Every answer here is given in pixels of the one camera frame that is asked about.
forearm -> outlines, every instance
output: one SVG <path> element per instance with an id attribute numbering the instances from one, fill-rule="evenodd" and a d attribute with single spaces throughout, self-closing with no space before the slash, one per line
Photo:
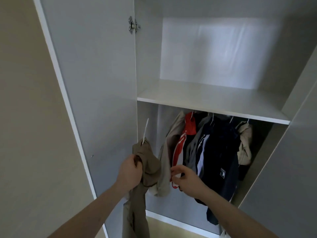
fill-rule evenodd
<path id="1" fill-rule="evenodd" d="M 107 217 L 124 196 L 120 185 L 115 183 L 81 212 L 58 228 L 49 238 L 94 238 Z"/>
<path id="2" fill-rule="evenodd" d="M 208 187 L 204 188 L 200 200 L 208 206 L 232 238 L 277 237 Z"/>

white shelf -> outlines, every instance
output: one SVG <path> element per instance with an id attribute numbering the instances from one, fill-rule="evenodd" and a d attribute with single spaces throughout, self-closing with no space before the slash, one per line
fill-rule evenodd
<path id="1" fill-rule="evenodd" d="M 163 79 L 137 98 L 143 102 L 289 124 L 281 111 L 286 99 L 258 90 Z"/>

logo patch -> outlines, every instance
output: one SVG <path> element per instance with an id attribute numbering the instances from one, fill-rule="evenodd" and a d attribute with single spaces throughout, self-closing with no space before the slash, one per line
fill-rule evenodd
<path id="1" fill-rule="evenodd" d="M 221 168 L 220 176 L 224 178 L 225 175 L 226 175 L 226 172 L 224 171 L 223 168 Z"/>

beige cloth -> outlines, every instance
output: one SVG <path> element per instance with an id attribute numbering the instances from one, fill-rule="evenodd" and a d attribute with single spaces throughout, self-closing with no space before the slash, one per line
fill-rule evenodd
<path id="1" fill-rule="evenodd" d="M 132 146 L 132 153 L 140 157 L 143 174 L 140 184 L 130 191 L 129 200 L 123 205 L 122 238 L 149 238 L 149 226 L 145 214 L 145 193 L 157 183 L 161 175 L 161 163 L 153 155 L 147 139 Z"/>
<path id="2" fill-rule="evenodd" d="M 185 114 L 181 111 L 173 121 L 167 135 L 165 142 L 161 147 L 158 159 L 161 161 L 162 172 L 158 179 L 158 183 L 149 188 L 149 192 L 155 196 L 167 196 L 171 190 L 171 164 L 170 160 L 173 158 L 174 149 L 180 136 L 182 135 L 185 126 Z"/>
<path id="3" fill-rule="evenodd" d="M 251 163 L 250 144 L 252 142 L 252 125 L 245 123 L 238 129 L 241 144 L 239 147 L 238 162 L 240 165 L 249 165 Z"/>

metal hinge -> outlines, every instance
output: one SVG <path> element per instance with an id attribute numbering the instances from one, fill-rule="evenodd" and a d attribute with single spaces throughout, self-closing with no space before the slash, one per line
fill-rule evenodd
<path id="1" fill-rule="evenodd" d="M 130 16 L 129 17 L 129 32 L 132 34 L 133 30 L 135 30 L 135 33 L 137 33 L 137 31 L 140 29 L 141 29 L 141 27 L 140 27 L 140 25 L 137 24 L 137 20 L 134 20 L 134 22 L 133 22 L 133 19 Z"/>

